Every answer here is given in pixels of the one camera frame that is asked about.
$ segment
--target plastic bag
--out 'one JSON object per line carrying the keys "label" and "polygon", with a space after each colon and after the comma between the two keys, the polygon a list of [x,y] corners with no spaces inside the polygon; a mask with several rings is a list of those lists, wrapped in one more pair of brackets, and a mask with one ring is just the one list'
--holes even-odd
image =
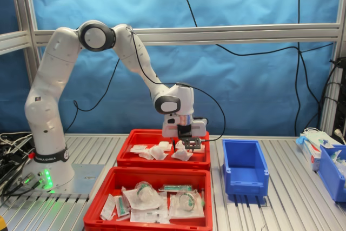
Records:
{"label": "plastic bag", "polygon": [[147,160],[153,160],[154,157],[150,154],[149,149],[144,150],[144,152],[139,154],[140,157],[145,158]]}
{"label": "plastic bag", "polygon": [[179,149],[175,153],[172,154],[172,158],[179,159],[182,161],[188,161],[191,156],[193,156],[193,153],[189,153],[188,151],[184,149]]}
{"label": "plastic bag", "polygon": [[176,149],[185,149],[185,145],[183,144],[183,141],[180,140],[177,142],[177,144],[175,145]]}
{"label": "plastic bag", "polygon": [[149,153],[157,160],[164,160],[167,154],[164,153],[160,146],[153,146],[149,149]]}
{"label": "plastic bag", "polygon": [[127,206],[125,206],[123,196],[115,196],[114,198],[118,217],[130,214],[129,209],[127,208]]}
{"label": "plastic bag", "polygon": [[170,219],[204,217],[202,199],[197,190],[171,195],[168,216]]}
{"label": "plastic bag", "polygon": [[163,203],[161,206],[155,209],[137,210],[131,211],[131,222],[141,223],[161,223],[169,224],[168,218],[168,206],[167,206],[167,192],[158,193]]}
{"label": "plastic bag", "polygon": [[104,204],[101,214],[99,215],[102,220],[112,220],[115,213],[115,198],[112,195],[108,195],[106,203]]}
{"label": "plastic bag", "polygon": [[145,151],[147,146],[139,146],[139,145],[134,145],[131,149],[130,152],[134,154],[140,154]]}
{"label": "plastic bag", "polygon": [[158,189],[161,192],[191,192],[192,186],[191,185],[163,185],[162,188]]}
{"label": "plastic bag", "polygon": [[147,182],[140,182],[136,185],[135,189],[126,190],[123,194],[128,199],[131,209],[154,209],[163,203],[157,191]]}
{"label": "plastic bag", "polygon": [[158,146],[161,147],[163,151],[171,151],[173,145],[169,142],[163,141],[163,142],[160,142]]}
{"label": "plastic bag", "polygon": [[330,158],[331,158],[331,160],[333,161],[333,163],[336,162],[336,160],[337,160],[337,158],[338,158],[338,156],[339,156],[339,153],[341,153],[341,150],[336,151],[335,153],[333,153],[333,154],[330,156]]}

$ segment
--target red plastic crate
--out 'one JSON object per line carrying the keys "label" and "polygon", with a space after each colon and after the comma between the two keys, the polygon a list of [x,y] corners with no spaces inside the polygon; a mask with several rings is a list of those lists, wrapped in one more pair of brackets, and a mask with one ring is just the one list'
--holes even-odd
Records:
{"label": "red plastic crate", "polygon": [[[209,133],[203,139],[209,139]],[[151,148],[158,145],[161,141],[168,141],[171,143],[169,137],[162,136],[162,130],[142,130],[135,129],[132,130],[126,139],[123,147],[121,148],[118,157],[118,166],[127,167],[147,167],[147,168],[168,168],[168,169],[199,169],[199,170],[209,170],[210,166],[210,148],[209,142],[204,142],[205,145],[204,153],[194,153],[193,156],[187,161],[181,161],[179,159],[172,158],[174,149],[172,147],[170,152],[165,152],[168,154],[166,158],[162,161],[159,160],[147,160],[145,158],[139,157],[138,154],[130,152],[133,145],[143,144],[147,148]]]}
{"label": "red plastic crate", "polygon": [[[116,221],[117,215],[111,221],[103,221],[100,213],[109,194],[121,195],[121,187],[134,189],[135,185],[141,181],[149,182],[153,188],[158,190],[164,184],[179,185],[191,184],[192,188],[204,188],[205,208],[203,218],[197,219],[172,219],[170,225],[155,223],[134,223],[129,219]],[[212,209],[211,209],[211,187],[210,173],[206,170],[187,170],[187,169],[153,169],[153,168],[111,168],[104,179],[100,189],[93,199],[88,211],[84,216],[84,226],[86,231],[184,231],[184,230],[212,230]]]}

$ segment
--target white packet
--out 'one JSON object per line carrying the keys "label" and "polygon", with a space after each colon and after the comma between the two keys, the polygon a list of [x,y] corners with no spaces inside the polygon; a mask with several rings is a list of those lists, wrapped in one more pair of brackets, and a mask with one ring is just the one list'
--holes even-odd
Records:
{"label": "white packet", "polygon": [[167,192],[159,192],[158,194],[163,200],[163,203],[161,206],[155,209],[147,209],[147,210],[132,209],[130,221],[141,222],[141,223],[169,224]]}
{"label": "white packet", "polygon": [[191,153],[204,153],[205,152],[205,145],[201,144],[201,148],[194,149],[193,151],[192,151],[192,149],[190,149],[188,151],[191,152]]}
{"label": "white packet", "polygon": [[168,154],[165,154],[160,146],[153,146],[149,149],[149,153],[157,160],[164,160]]}
{"label": "white packet", "polygon": [[171,151],[173,145],[169,142],[162,141],[158,146],[161,147],[163,151]]}
{"label": "white packet", "polygon": [[340,153],[341,153],[341,150],[336,151],[335,153],[333,153],[332,155],[330,155],[330,158],[331,158],[331,160],[333,161],[333,163],[336,162],[336,160],[337,160],[337,158],[338,158],[338,156],[339,156]]}
{"label": "white packet", "polygon": [[322,145],[326,148],[333,148],[333,145],[341,144],[323,131],[307,128],[305,129],[304,133],[307,139],[309,139],[310,143],[313,143],[317,147]]}
{"label": "white packet", "polygon": [[130,149],[130,152],[134,153],[134,154],[140,154],[140,153],[144,152],[146,148],[147,148],[147,146],[140,146],[140,145],[136,144]]}
{"label": "white packet", "polygon": [[179,192],[177,195],[171,195],[170,199],[168,210],[168,217],[170,219],[192,219],[204,217],[202,199],[197,190],[194,190],[193,192]]}
{"label": "white packet", "polygon": [[335,162],[335,166],[346,179],[346,166],[339,162]]}
{"label": "white packet", "polygon": [[112,220],[115,213],[113,213],[115,208],[115,199],[112,195],[108,195],[106,203],[103,206],[101,214],[99,215],[102,220]]}
{"label": "white packet", "polygon": [[139,189],[131,189],[123,192],[131,205],[131,209],[154,209],[162,205],[163,201],[157,194],[157,191],[154,190],[150,198],[145,202],[139,198],[138,191]]}
{"label": "white packet", "polygon": [[130,214],[129,209],[127,208],[127,206],[125,206],[123,196],[115,196],[114,198],[118,217]]}
{"label": "white packet", "polygon": [[145,149],[144,152],[139,154],[140,157],[145,158],[147,160],[153,160],[154,157],[150,154],[149,149]]}
{"label": "white packet", "polygon": [[176,149],[185,149],[185,145],[183,144],[183,141],[182,140],[178,141],[175,145],[175,148]]}
{"label": "white packet", "polygon": [[182,161],[188,161],[191,156],[193,156],[193,153],[189,153],[185,149],[179,149],[175,153],[172,154],[172,158],[179,159]]}

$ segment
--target green light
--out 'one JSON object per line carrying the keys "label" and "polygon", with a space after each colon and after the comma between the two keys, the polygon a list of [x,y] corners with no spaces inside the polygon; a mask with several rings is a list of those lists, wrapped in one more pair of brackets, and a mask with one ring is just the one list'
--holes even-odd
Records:
{"label": "green light", "polygon": [[49,171],[48,170],[44,170],[44,172],[45,172],[45,177],[46,177],[46,179],[48,181],[48,185],[46,186],[46,188],[50,189],[51,187],[53,187],[53,182],[51,181]]}

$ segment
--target sterile pouch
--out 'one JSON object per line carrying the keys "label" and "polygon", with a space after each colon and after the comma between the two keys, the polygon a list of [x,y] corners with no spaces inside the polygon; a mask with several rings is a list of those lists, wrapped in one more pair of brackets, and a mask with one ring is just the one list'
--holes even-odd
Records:
{"label": "sterile pouch", "polygon": [[158,193],[163,203],[161,206],[155,209],[137,210],[131,211],[131,222],[141,223],[161,223],[169,224],[168,218],[168,206],[167,206],[167,192]]}
{"label": "sterile pouch", "polygon": [[158,144],[159,147],[161,147],[164,151],[171,151],[172,144],[169,142],[162,141]]}
{"label": "sterile pouch", "polygon": [[126,196],[124,196],[124,192],[126,191],[126,188],[124,186],[121,187],[121,192],[123,194],[123,201],[124,201],[124,205],[129,209],[129,211],[131,210],[131,206],[130,206],[130,202],[128,201],[128,199],[126,198]]}
{"label": "sterile pouch", "polygon": [[331,160],[333,161],[333,163],[336,162],[337,157],[339,156],[339,153],[341,153],[341,150],[336,151],[335,153],[333,153],[333,154],[330,156],[330,158],[331,158]]}
{"label": "sterile pouch", "polygon": [[340,171],[340,173],[344,176],[344,178],[346,179],[346,166],[339,163],[339,162],[335,162],[335,166]]}
{"label": "sterile pouch", "polygon": [[191,156],[193,156],[193,153],[189,153],[185,149],[179,149],[175,153],[172,154],[172,158],[179,159],[182,161],[188,161]]}
{"label": "sterile pouch", "polygon": [[205,145],[204,144],[201,144],[201,148],[199,148],[199,149],[194,149],[193,151],[192,151],[192,149],[190,149],[190,150],[188,150],[189,152],[191,152],[191,153],[204,153],[204,151],[205,151]]}
{"label": "sterile pouch", "polygon": [[150,154],[149,149],[144,150],[144,152],[139,154],[140,157],[145,158],[147,160],[153,160],[154,157]]}
{"label": "sterile pouch", "polygon": [[115,198],[112,195],[108,195],[106,203],[103,206],[101,214],[99,215],[102,220],[112,220],[115,213],[113,213],[115,208]]}
{"label": "sterile pouch", "polygon": [[115,207],[117,208],[118,217],[130,214],[129,209],[125,206],[123,196],[115,196]]}
{"label": "sterile pouch", "polygon": [[162,188],[158,189],[161,192],[181,192],[181,191],[192,191],[191,185],[163,185]]}
{"label": "sterile pouch", "polygon": [[170,219],[192,219],[204,217],[202,199],[197,190],[171,195],[168,216]]}
{"label": "sterile pouch", "polygon": [[130,152],[134,154],[140,154],[145,151],[147,146],[140,146],[140,145],[134,145],[131,149]]}
{"label": "sterile pouch", "polygon": [[175,148],[176,149],[185,149],[185,145],[183,144],[183,141],[182,140],[178,141],[175,145]]}
{"label": "sterile pouch", "polygon": [[320,145],[326,148],[333,148],[335,144],[341,144],[338,141],[331,138],[323,131],[319,131],[315,128],[307,128],[304,130],[305,136],[309,139],[310,143],[320,147]]}
{"label": "sterile pouch", "polygon": [[157,160],[164,160],[168,154],[165,154],[160,146],[153,146],[149,149],[149,153]]}
{"label": "sterile pouch", "polygon": [[147,182],[140,182],[135,189],[126,190],[123,194],[128,199],[131,209],[146,210],[158,208],[163,201]]}

